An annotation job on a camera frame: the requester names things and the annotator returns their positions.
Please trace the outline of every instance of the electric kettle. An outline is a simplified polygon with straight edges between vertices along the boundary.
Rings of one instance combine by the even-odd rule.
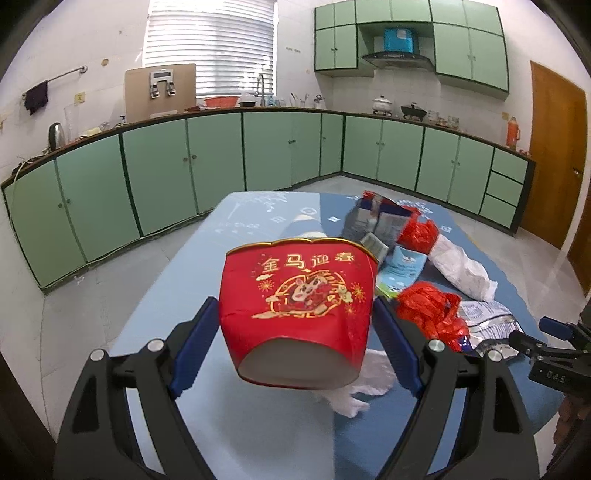
[[[58,148],[66,146],[66,136],[61,123],[55,123],[49,127],[49,151],[53,152]]]

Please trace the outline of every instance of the white pot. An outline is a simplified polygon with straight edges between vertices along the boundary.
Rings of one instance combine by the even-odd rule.
[[[392,113],[392,102],[380,95],[379,98],[374,98],[373,110],[374,112]]]

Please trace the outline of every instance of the red paper bucket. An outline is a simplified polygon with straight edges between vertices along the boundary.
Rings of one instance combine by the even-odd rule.
[[[367,249],[342,238],[291,238],[229,251],[220,326],[238,375],[321,390],[357,379],[376,268]]]

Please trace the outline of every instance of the red plastic bag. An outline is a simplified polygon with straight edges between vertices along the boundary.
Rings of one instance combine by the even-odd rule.
[[[464,336],[466,340],[470,338],[468,325],[457,316],[461,301],[458,295],[443,293],[420,281],[405,288],[397,299],[398,317],[416,323],[428,340],[437,338],[459,352],[458,340]]]
[[[439,236],[439,228],[433,220],[418,221],[419,214],[413,213],[398,237],[398,245],[428,255]]]

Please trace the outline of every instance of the countertop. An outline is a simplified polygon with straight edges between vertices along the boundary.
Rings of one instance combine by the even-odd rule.
[[[362,117],[366,117],[366,118],[378,118],[378,119],[383,119],[383,120],[387,120],[387,121],[393,121],[393,122],[404,122],[404,123],[408,123],[408,124],[414,124],[414,125],[421,125],[422,127],[429,127],[429,128],[434,128],[437,130],[442,130],[445,132],[450,132],[450,133],[454,133],[456,135],[460,135],[461,137],[466,137],[466,138],[471,138],[473,140],[491,145],[495,148],[498,148],[500,150],[504,150],[508,153],[511,153],[512,155],[515,155],[516,157],[520,157],[523,158],[524,160],[527,161],[533,161],[531,158],[527,157],[526,155],[522,155],[514,150],[511,150],[510,148],[504,146],[504,145],[499,145],[496,144],[494,142],[490,142],[488,140],[485,140],[481,137],[477,137],[475,135],[470,135],[464,132],[459,132],[456,130],[453,130],[451,128],[447,128],[447,127],[441,127],[440,125],[432,125],[426,122],[418,122],[415,120],[406,120],[403,118],[396,118],[396,117],[388,117],[388,116],[383,116],[383,115],[373,115],[370,113],[353,113],[353,112],[340,112],[340,111],[336,111],[336,110],[318,110],[318,109],[314,109],[314,108],[295,108],[295,107],[250,107],[250,108],[243,108],[243,107],[239,107],[239,108],[217,108],[217,109],[210,109],[210,110],[203,110],[201,112],[185,112],[185,113],[178,113],[177,115],[167,115],[167,116],[162,116],[159,118],[154,118],[154,119],[149,119],[149,120],[143,120],[141,122],[136,122],[133,124],[125,124],[121,127],[117,127],[117,128],[112,128],[109,130],[106,130],[104,132],[101,132],[100,134],[96,134],[96,135],[92,135],[91,137],[85,137],[85,138],[80,138],[78,140],[76,140],[75,142],[72,142],[68,145],[66,145],[65,147],[59,148],[58,150],[55,150],[43,157],[39,157],[37,158],[34,162],[32,162],[31,164],[28,164],[26,166],[24,166],[21,170],[21,172],[19,173],[19,177],[22,177],[24,174],[26,174],[27,172],[34,170],[35,168],[43,165],[44,163],[47,163],[48,161],[54,159],[55,157],[58,157],[66,152],[69,152],[71,150],[74,150],[76,148],[82,147],[86,144],[92,143],[94,141],[100,140],[102,138],[106,138],[106,137],[110,137],[111,135],[116,135],[119,132],[126,132],[128,130],[133,130],[135,128],[140,128],[140,127],[145,127],[147,125],[154,125],[154,124],[159,124],[159,123],[163,123],[163,122],[170,122],[173,120],[179,120],[179,119],[184,119],[184,118],[193,118],[196,116],[203,116],[203,115],[217,115],[220,113],[231,113],[231,112],[311,112],[311,113],[334,113],[336,115],[349,115],[349,116],[362,116]],[[12,182],[14,181],[14,175],[11,175],[10,177],[8,177],[6,180],[4,180],[0,186],[2,187],[2,189],[6,188],[7,186],[9,186],[10,184],[12,184]]]

